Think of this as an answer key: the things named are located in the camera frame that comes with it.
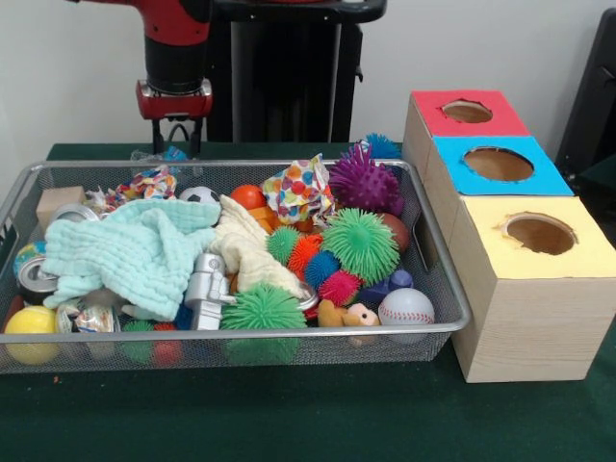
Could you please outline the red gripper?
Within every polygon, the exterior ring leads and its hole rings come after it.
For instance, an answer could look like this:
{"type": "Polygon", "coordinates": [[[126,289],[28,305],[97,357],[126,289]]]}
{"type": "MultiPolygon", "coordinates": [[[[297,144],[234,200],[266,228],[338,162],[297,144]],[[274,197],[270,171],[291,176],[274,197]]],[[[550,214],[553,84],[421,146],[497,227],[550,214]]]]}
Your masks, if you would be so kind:
{"type": "Polygon", "coordinates": [[[209,116],[213,105],[213,91],[209,79],[204,78],[197,91],[186,94],[163,93],[154,90],[145,80],[139,80],[136,83],[136,97],[141,117],[151,120],[153,154],[160,154],[165,149],[160,119],[189,118],[193,119],[190,136],[191,157],[199,156],[202,118],[209,116]]]}

